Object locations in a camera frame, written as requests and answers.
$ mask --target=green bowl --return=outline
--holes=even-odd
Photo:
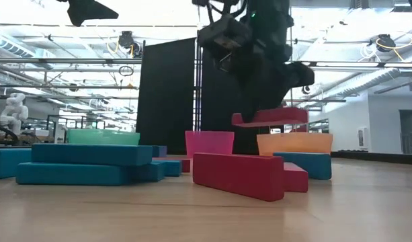
[[[140,134],[100,129],[68,129],[68,143],[77,145],[138,145]]]

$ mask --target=pink cup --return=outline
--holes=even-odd
[[[185,140],[189,158],[192,158],[194,153],[222,155],[233,153],[234,132],[185,131]]]

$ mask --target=red foam block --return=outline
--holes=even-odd
[[[285,192],[307,192],[308,173],[293,163],[284,163]]]
[[[181,172],[189,173],[191,172],[191,159],[190,158],[179,158],[179,157],[157,157],[154,160],[160,161],[181,161]]]
[[[232,124],[240,127],[278,126],[285,124],[306,124],[308,113],[300,108],[275,108],[256,112],[252,122],[245,123],[241,114],[233,114]]]
[[[273,202],[284,197],[281,157],[196,153],[195,184]]]

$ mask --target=white wall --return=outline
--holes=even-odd
[[[368,95],[349,97],[345,103],[329,103],[321,113],[310,113],[309,122],[329,119],[329,132],[333,135],[332,151],[360,150],[358,129],[367,128],[370,120],[368,113]],[[367,147],[370,148],[370,135],[366,134]]]
[[[412,96],[368,97],[373,153],[402,154],[400,110],[412,110]]]

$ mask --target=white humanoid robot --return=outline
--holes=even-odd
[[[6,107],[0,116],[0,125],[8,126],[16,135],[19,135],[22,121],[28,118],[28,107],[24,106],[25,94],[12,93],[6,101]]]

